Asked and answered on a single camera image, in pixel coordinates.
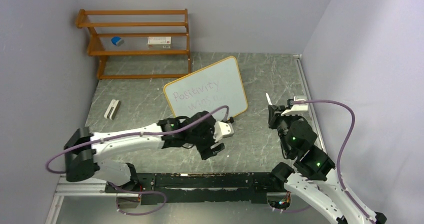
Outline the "white marker pen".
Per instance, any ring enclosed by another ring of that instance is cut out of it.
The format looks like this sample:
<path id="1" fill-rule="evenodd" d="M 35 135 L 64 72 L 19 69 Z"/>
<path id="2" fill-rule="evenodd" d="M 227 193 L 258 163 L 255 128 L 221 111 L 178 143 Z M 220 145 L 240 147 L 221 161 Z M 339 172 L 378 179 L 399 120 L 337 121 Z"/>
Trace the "white marker pen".
<path id="1" fill-rule="evenodd" d="M 266 96 L 266 99 L 267 99 L 268 104 L 269 104 L 269 105 L 272 105 L 272 101 L 271 101 L 271 99 L 270 99 L 269 94 L 268 94 L 268 93 L 266 93 L 266 94 L 265 94 L 265 96 Z"/>

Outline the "yellow-framed whiteboard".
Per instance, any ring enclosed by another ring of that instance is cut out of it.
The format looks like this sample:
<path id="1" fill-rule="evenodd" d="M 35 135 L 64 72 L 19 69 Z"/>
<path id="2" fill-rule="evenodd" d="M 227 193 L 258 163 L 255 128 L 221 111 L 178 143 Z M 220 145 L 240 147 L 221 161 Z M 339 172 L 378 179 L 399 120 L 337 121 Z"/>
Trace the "yellow-framed whiteboard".
<path id="1" fill-rule="evenodd" d="M 238 62 L 230 56 L 167 83 L 163 92 L 174 116 L 193 116 L 226 105 L 229 114 L 225 109 L 213 114 L 215 119 L 222 120 L 247 110 L 243 85 Z"/>

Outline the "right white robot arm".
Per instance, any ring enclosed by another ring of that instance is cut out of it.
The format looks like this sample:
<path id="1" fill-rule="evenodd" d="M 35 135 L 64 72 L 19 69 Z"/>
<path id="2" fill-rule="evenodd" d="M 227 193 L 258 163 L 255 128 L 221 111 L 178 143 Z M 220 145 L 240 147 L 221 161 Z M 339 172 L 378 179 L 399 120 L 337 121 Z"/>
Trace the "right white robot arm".
<path id="1" fill-rule="evenodd" d="M 270 173 L 270 185 L 286 190 L 308 203 L 330 223 L 386 223 L 382 212 L 371 210 L 348 190 L 331 158 L 315 145 L 317 134 L 300 115 L 307 104 L 268 105 L 268 125 L 276 130 L 284 159 Z"/>

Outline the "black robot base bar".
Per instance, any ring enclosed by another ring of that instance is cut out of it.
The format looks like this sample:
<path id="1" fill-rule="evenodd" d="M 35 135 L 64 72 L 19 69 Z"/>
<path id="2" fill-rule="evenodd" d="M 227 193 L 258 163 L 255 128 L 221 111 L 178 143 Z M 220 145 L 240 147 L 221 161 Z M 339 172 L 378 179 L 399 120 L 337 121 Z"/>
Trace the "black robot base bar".
<path id="1" fill-rule="evenodd" d="M 138 179 L 141 183 L 143 191 L 156 191 L 156 194 L 142 195 L 142 205 L 147 204 L 160 204 L 163 202 L 163 197 L 160 195 L 164 193 L 169 196 L 171 191 L 165 189 L 177 188 L 196 188 L 196 189 L 212 189 L 224 188 L 224 191 L 213 192 L 203 200 L 249 200 L 252 199 L 254 203 L 266 204 L 268 197 L 273 195 L 284 195 L 286 190 L 283 186 L 278 185 L 271 179 L 270 174 L 267 172 L 253 172 L 253 177 L 247 177 L 246 174 L 238 175 L 224 175 L 223 177 L 212 177 L 218 173 L 139 173 Z M 230 188 L 247 189 L 247 191 L 226 191 Z M 195 191 L 179 191 L 177 194 L 171 194 L 170 201 L 177 202 L 185 200 L 187 202 L 196 201 L 198 196 L 204 194 L 196 193 Z"/>

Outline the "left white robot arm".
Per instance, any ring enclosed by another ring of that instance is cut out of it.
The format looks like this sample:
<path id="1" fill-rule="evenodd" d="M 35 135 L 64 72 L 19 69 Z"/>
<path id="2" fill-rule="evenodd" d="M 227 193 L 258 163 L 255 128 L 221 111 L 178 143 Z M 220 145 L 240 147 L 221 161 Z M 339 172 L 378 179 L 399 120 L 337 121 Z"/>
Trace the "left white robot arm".
<path id="1" fill-rule="evenodd" d="M 65 144 L 65 174 L 68 182 L 96 178 L 131 192 L 140 184 L 136 168 L 112 157 L 147 149 L 195 147 L 202 160 L 224 150 L 222 139 L 234 134 L 230 123 L 217 121 L 207 111 L 192 117 L 166 118 L 127 131 L 91 133 L 88 127 L 75 131 Z"/>

